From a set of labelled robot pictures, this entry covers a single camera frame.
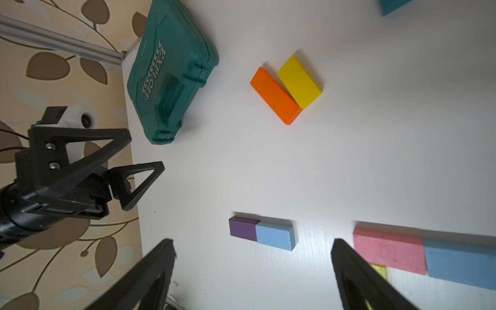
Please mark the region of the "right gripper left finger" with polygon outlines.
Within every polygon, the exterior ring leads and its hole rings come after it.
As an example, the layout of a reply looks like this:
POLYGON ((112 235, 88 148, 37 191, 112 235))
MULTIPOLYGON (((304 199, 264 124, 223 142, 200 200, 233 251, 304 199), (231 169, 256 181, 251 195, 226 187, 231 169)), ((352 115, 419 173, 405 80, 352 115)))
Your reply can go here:
POLYGON ((162 240, 87 309, 165 309, 176 252, 162 240))

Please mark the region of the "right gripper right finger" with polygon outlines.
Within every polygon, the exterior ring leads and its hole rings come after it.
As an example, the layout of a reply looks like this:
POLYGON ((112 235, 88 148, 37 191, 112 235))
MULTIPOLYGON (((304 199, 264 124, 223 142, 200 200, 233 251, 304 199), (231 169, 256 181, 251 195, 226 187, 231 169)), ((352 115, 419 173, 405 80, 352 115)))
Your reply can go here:
POLYGON ((331 260, 344 309, 416 309, 345 240, 335 239, 331 260))

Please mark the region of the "long yellow-green block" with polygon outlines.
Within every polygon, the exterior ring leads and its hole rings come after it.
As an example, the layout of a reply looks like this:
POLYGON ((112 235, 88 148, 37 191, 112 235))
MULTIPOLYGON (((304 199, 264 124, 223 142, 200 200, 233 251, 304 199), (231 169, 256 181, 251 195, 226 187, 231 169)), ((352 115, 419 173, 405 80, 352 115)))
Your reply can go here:
MULTIPOLYGON (((381 275, 381 277, 383 279, 385 279, 385 281, 388 281, 388 273, 387 273, 387 268, 385 266, 380 266, 380 265, 376 265, 376 264, 370 264, 370 266, 379 274, 381 275)), ((373 310, 371 304, 366 301, 366 305, 368 307, 368 310, 373 310)))

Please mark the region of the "pink block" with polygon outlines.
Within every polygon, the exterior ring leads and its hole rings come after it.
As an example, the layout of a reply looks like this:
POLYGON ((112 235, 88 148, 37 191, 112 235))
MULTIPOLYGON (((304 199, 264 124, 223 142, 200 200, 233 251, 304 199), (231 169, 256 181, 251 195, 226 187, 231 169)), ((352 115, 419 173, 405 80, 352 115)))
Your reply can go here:
POLYGON ((421 238, 356 228, 353 243, 356 252, 371 264, 419 275, 428 273, 421 238))

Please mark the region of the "light blue block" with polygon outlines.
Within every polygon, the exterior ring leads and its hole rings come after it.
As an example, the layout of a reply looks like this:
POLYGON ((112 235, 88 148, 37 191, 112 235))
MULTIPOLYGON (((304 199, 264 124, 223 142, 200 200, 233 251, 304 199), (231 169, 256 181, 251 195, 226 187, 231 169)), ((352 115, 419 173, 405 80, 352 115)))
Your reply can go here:
POLYGON ((258 222, 255 226, 259 244, 292 251, 295 248, 295 232, 293 226, 258 222))
POLYGON ((495 248, 424 239, 428 276, 495 290, 495 248))

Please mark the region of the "purple block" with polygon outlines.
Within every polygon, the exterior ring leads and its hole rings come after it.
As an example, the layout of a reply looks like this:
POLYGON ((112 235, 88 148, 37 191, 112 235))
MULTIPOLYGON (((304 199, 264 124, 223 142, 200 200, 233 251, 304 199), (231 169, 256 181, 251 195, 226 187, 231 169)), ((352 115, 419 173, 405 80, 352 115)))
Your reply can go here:
POLYGON ((230 235, 257 242, 256 226, 259 222, 259 220, 250 218, 242 218, 237 216, 231 217, 229 219, 230 235))

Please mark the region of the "orange long block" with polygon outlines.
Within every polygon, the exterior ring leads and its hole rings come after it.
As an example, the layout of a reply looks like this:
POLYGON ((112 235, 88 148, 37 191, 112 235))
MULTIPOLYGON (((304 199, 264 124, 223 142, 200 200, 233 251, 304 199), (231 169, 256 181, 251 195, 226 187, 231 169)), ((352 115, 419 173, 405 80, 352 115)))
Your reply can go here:
POLYGON ((291 125, 302 112, 292 97, 260 67, 250 82, 254 90, 286 125, 291 125))

